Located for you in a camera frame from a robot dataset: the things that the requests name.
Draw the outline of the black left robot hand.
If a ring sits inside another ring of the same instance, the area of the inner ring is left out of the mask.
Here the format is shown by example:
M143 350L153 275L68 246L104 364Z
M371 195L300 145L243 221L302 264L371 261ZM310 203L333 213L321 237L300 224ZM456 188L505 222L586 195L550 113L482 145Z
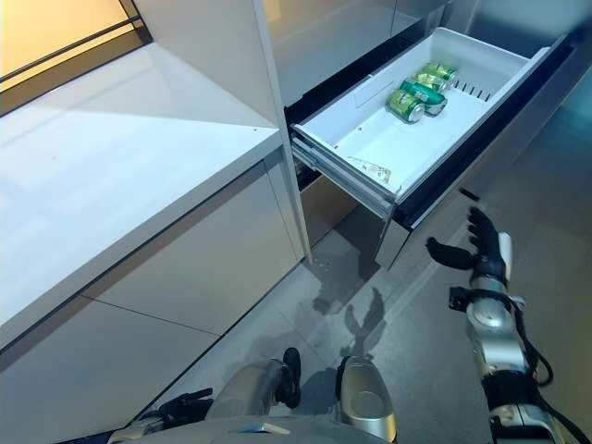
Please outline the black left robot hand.
M206 417L214 402L212 395L212 388L184 393L162 404L157 411L169 427L200 422Z

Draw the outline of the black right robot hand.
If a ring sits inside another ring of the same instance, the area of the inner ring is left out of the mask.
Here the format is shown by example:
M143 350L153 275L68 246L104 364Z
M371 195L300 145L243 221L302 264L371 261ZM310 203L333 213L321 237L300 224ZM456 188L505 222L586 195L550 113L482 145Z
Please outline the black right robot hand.
M507 280L506 264L501 255L500 236L493 222L475 206L469 209L467 220L469 241L476 247L476 252L470 253L430 237L425 243L430 257L449 268L472 270L475 278L494 277L505 282Z

